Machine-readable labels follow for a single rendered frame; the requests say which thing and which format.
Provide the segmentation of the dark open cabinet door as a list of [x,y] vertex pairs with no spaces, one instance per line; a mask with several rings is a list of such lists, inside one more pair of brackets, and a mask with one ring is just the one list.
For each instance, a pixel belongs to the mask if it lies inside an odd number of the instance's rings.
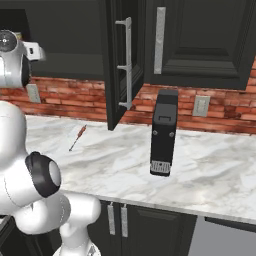
[[144,83],[146,0],[99,0],[103,70],[108,129],[113,131],[127,110],[125,26],[116,21],[132,18],[132,101]]

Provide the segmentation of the dark closed cabinet door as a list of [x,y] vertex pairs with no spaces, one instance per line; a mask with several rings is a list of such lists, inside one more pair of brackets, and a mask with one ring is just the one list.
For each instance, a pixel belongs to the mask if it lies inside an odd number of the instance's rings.
[[[154,73],[165,7],[162,73]],[[256,0],[146,0],[145,76],[155,85],[244,90],[256,57]]]

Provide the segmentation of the narrow dark base cabinet door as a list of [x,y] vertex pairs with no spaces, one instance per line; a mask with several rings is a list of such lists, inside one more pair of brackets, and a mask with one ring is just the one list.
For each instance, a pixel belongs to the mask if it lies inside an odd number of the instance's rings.
[[110,201],[101,200],[101,214],[97,221],[88,226],[93,243],[99,248],[101,256],[122,256],[120,205],[113,202],[115,216],[115,235],[109,233],[107,205]]

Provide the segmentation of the wide dark base cabinet door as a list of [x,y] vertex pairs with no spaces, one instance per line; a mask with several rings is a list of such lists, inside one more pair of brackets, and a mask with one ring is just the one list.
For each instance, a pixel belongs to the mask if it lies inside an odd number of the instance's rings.
[[188,256],[196,215],[127,205],[128,238],[122,256]]

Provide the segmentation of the black coffee machine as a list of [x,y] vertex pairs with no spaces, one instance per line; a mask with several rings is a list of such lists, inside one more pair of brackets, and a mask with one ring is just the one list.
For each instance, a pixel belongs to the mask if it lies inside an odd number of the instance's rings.
[[178,92],[161,89],[152,117],[150,173],[168,177],[171,172],[178,116]]

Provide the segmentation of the grey dishwasher front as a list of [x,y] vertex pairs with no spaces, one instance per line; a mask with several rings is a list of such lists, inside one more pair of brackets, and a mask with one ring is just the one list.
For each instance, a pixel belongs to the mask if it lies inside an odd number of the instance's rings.
[[256,234],[198,217],[188,256],[256,256]]

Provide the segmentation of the dark wall cabinet carcass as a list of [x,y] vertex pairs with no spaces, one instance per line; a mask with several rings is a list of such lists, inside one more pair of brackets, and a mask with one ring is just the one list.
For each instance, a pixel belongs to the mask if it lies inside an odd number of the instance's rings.
[[0,28],[43,48],[46,59],[32,63],[34,76],[104,78],[97,0],[0,0]]

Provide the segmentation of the grey wall outlet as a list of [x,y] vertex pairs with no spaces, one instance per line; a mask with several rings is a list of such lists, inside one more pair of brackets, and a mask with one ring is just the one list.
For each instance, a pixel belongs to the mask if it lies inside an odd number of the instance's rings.
[[208,113],[208,107],[210,103],[209,96],[197,95],[194,101],[193,116],[206,117]]
[[40,94],[39,94],[38,87],[36,84],[28,84],[26,86],[26,89],[27,89],[29,100],[31,102],[33,102],[33,103],[41,102]]

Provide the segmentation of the red-handled thin tool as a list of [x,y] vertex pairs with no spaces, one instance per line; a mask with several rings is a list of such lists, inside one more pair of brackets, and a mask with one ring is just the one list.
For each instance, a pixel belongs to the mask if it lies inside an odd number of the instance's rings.
[[77,137],[74,141],[74,143],[72,144],[72,146],[69,148],[69,152],[71,152],[73,150],[73,147],[75,146],[75,144],[77,143],[78,139],[83,135],[83,133],[86,131],[87,125],[84,125],[80,131],[77,134]]

